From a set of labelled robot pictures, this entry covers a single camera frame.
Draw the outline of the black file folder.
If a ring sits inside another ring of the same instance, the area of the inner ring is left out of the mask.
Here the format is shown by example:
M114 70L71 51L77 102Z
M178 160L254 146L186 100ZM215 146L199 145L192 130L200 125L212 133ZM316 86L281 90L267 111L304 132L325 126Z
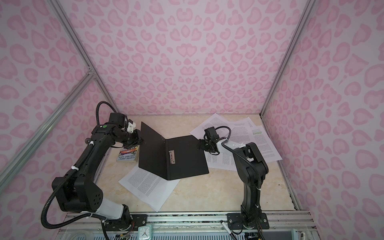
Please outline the black file folder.
M141 123L144 143L139 151L139 168L167 181L209 173L205 153L194 136L165 139L150 126Z

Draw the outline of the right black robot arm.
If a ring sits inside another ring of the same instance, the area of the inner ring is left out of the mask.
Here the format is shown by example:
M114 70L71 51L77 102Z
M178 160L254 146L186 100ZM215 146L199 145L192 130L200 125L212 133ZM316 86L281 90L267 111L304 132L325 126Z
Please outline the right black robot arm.
M232 130L227 126L209 127L199 140L198 149L212 155L233 156L237 173L244 184L240 213L242 226L246 229L269 229L267 215L261 209L261 189L269 172L268 165L255 143L231 142L231 133Z

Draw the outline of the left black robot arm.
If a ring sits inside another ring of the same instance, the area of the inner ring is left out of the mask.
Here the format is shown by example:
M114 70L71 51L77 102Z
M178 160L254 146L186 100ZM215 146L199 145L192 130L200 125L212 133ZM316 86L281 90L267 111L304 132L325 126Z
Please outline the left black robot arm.
M96 107L97 125L91 137L86 139L86 148L80 158L63 177L56 177L52 182L53 192L43 206L41 224L46 229L60 229L80 219L95 218L101 221L103 232L107 226L113 230L131 231L134 220L129 207L117 204L104 196L101 188L95 183L96 173L109 149L117 143L130 149L144 142L135 123L122 113L112 110L109 120L101 124L99 111L102 105L111 107L101 101ZM59 224L49 223L48 211L56 200L63 212L79 213L77 217Z

